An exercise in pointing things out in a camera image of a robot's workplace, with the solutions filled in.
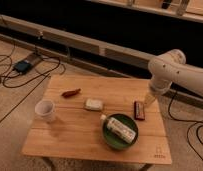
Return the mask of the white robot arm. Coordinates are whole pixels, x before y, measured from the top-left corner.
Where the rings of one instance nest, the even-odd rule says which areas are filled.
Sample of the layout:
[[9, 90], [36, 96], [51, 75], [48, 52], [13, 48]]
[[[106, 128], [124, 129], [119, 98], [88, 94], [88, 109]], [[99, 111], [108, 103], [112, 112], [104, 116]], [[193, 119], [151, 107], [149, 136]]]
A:
[[149, 107], [159, 95], [165, 94], [173, 83], [203, 97], [203, 68], [186, 63], [185, 54], [173, 49], [153, 57], [148, 62], [152, 78], [144, 105]]

